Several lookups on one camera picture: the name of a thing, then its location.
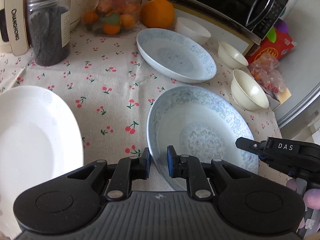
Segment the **cream air fryer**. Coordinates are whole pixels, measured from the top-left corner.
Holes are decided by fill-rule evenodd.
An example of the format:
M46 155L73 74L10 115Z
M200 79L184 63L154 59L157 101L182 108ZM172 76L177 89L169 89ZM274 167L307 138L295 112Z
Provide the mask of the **cream air fryer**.
M49 21L54 21L52 34L61 47L69 42L69 29L73 30L81 18L80 0L1 0L1 52L16 56L25 54L34 34L29 27L33 14L44 16L44 32Z

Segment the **white gold-edged stand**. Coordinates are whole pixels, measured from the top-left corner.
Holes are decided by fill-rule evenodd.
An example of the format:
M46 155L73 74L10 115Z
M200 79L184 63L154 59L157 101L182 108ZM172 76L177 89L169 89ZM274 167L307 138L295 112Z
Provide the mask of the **white gold-edged stand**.
M211 38L209 39L210 42L226 42L240 51L243 55L246 55L255 45L255 43L247 36L210 15L177 3L174 3L173 6L175 10L175 19L172 27L169 28L170 30L175 29L177 18L182 17L190 19L206 28L211 34Z

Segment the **clear jar dark contents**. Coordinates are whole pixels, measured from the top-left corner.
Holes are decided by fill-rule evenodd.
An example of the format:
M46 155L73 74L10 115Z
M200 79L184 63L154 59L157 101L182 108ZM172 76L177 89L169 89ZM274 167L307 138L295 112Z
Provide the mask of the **clear jar dark contents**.
M27 0L27 22L35 62L52 66L70 54L71 0Z

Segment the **red gift box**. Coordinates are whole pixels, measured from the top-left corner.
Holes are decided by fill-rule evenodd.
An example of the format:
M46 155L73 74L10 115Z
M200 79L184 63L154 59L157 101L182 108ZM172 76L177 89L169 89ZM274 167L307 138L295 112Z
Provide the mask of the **red gift box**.
M263 53L269 53L279 60L295 46L296 42L287 32L273 27L258 46L252 47L246 59L250 64L257 61Z

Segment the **cherry print tablecloth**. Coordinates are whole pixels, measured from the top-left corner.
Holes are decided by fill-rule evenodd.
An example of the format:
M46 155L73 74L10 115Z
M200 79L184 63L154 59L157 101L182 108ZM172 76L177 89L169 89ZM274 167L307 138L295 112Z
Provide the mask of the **cherry print tablecloth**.
M185 85L151 68L140 56L136 35L144 25L121 37L100 38L82 27L71 32L69 57L54 66L41 67L30 49L15 57L1 53L1 93L25 85L53 91L70 107L80 127L84 162L106 159L117 163L136 155L146 145L146 123L154 101L166 90ZM255 140L280 137L274 112L241 109L231 96L231 68L217 56L217 43L205 50L213 57L217 74L195 84L229 101L246 120Z

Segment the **plastic bag of fruit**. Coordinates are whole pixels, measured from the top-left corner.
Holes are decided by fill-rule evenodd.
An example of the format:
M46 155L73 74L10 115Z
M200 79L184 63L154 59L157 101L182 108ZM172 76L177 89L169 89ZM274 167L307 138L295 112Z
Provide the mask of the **plastic bag of fruit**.
M254 79L266 90L279 93L287 89L277 67L279 61L272 54L264 52L257 60L248 65L248 70Z

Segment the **cream bowl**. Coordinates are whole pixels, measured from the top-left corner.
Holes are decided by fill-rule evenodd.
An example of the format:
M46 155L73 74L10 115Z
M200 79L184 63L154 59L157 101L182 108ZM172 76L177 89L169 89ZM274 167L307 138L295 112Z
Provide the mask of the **cream bowl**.
M218 42L218 57L231 69L248 67L248 61L237 49L226 42Z
M269 107L265 92L253 77L239 69L234 69L232 74L231 94L241 108L256 111Z

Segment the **blue patterned plate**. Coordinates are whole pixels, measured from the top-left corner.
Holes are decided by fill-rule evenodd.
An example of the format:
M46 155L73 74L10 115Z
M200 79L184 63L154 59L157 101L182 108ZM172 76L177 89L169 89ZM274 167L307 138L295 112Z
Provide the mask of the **blue patterned plate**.
M239 137L254 138L248 124L228 101L205 88L178 86L161 94L151 106L146 131L153 162L175 191L185 190L186 182L169 176L169 145L202 163L220 158L258 173L258 156L235 145Z
M184 83L201 83L217 74L211 55L198 43L167 29L150 28L136 37L142 58L161 74Z

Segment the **glass jar of tangerines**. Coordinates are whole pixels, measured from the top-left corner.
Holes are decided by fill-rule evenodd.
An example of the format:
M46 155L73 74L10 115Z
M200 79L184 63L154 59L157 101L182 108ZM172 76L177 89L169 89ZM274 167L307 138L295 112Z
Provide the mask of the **glass jar of tangerines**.
M140 0L77 0L84 28L96 36L120 36L134 29Z

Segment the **white ceramic bowl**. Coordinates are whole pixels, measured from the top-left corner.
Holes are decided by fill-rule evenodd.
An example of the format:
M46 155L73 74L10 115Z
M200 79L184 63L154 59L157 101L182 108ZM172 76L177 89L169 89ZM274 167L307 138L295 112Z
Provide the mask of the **white ceramic bowl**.
M204 45L212 36L211 33L199 23L183 17L177 18L175 31L190 38L199 45Z

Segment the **white refrigerator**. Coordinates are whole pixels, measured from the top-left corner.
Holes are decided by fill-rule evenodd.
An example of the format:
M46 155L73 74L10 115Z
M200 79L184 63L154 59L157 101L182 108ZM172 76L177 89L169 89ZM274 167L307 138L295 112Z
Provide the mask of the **white refrigerator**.
M319 119L319 0L289 0L282 20L296 45L278 67L291 96L274 113L296 131Z

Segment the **large orange on table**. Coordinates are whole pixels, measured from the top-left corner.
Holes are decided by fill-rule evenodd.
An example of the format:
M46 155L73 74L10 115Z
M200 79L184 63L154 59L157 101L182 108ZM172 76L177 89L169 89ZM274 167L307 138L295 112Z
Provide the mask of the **large orange on table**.
M174 6L168 0L151 0L140 11L140 21L148 28L169 29L174 19Z

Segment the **plain white plate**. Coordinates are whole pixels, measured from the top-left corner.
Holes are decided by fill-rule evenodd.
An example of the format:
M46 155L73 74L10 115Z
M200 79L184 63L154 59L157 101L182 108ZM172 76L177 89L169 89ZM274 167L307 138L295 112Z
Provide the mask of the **plain white plate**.
M1 234L21 232L13 213L20 193L83 164L80 128L58 95L37 86L1 94Z

